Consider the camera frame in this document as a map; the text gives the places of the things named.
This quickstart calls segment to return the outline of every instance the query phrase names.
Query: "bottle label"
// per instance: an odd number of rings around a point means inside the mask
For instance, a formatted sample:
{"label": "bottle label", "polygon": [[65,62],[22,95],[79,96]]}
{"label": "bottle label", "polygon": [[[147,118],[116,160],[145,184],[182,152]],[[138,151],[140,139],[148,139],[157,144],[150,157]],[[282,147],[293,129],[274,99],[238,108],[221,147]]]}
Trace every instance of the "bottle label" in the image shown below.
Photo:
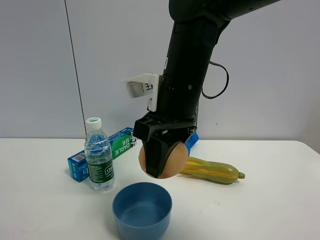
{"label": "bottle label", "polygon": [[115,175],[112,160],[100,164],[88,163],[88,169],[91,182],[96,184],[108,182]]}

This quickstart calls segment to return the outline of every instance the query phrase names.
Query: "white bottle cap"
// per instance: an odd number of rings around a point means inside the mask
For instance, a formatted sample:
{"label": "white bottle cap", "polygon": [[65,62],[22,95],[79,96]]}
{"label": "white bottle cap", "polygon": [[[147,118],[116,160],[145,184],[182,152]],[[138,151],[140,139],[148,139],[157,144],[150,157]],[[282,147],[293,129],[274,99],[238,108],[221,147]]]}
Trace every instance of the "white bottle cap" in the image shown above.
{"label": "white bottle cap", "polygon": [[99,117],[91,117],[85,121],[85,126],[88,130],[98,130],[102,127],[102,122]]}

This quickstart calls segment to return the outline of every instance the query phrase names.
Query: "blue bowl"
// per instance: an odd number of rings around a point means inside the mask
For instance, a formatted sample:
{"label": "blue bowl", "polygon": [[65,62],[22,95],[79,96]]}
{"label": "blue bowl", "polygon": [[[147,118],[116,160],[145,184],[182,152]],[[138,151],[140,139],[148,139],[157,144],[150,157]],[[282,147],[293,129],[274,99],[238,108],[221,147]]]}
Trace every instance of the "blue bowl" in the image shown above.
{"label": "blue bowl", "polygon": [[162,186],[138,182],[114,198],[112,212],[119,233],[126,240],[157,240],[170,222],[172,199]]}

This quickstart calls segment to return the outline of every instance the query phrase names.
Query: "blue object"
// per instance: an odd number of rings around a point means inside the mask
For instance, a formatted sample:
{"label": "blue object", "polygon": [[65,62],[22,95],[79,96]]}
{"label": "blue object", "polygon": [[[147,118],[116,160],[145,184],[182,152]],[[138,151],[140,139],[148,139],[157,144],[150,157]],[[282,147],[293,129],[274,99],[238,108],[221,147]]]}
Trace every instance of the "blue object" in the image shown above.
{"label": "blue object", "polygon": [[126,240],[157,240],[170,222],[172,199],[162,186],[138,182],[114,198],[112,212],[119,233]]}
{"label": "blue object", "polygon": [[199,136],[195,132],[194,134],[191,135],[189,140],[186,142],[185,146],[188,149],[188,155],[190,155],[190,149],[196,144],[196,142],[198,142],[198,140],[199,140]]}
{"label": "blue object", "polygon": [[74,180],[81,182],[87,177],[89,177],[88,164],[87,164],[84,150],[69,157],[68,164],[69,164],[70,176]]}

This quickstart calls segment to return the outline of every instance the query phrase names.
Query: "egg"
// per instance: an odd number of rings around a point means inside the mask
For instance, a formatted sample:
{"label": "egg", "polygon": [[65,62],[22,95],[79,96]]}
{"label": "egg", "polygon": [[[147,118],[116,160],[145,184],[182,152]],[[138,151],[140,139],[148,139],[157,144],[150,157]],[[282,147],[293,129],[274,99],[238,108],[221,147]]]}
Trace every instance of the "egg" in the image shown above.
{"label": "egg", "polygon": [[[166,161],[166,164],[164,166],[163,172],[158,177],[158,179],[167,179],[177,175],[184,169],[187,161],[188,149],[184,143],[179,142],[169,155],[168,160]],[[139,163],[141,169],[146,173],[146,155],[143,146],[141,147],[139,153]]]}

